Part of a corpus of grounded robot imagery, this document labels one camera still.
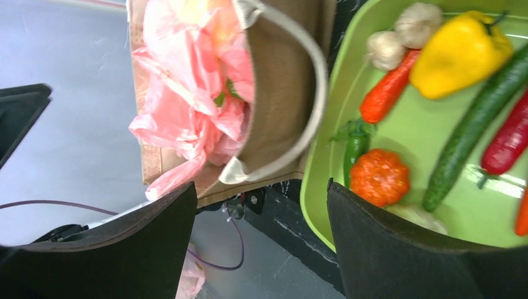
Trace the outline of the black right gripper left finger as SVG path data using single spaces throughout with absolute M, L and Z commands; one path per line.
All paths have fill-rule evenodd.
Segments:
M 196 207 L 187 183 L 64 240 L 1 247 L 1 297 L 174 298 Z

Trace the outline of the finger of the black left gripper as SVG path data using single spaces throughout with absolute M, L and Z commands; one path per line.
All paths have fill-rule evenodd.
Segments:
M 47 108 L 51 93 L 43 83 L 1 89 L 1 165 Z

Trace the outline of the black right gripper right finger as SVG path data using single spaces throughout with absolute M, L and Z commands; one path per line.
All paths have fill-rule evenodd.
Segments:
M 332 179 L 327 207 L 347 298 L 526 298 L 527 247 L 428 230 Z

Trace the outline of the pink plastic grocery bag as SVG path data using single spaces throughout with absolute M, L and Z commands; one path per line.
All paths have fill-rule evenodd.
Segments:
M 255 98 L 232 1 L 128 1 L 146 197 L 194 181 L 202 192 L 243 145 Z

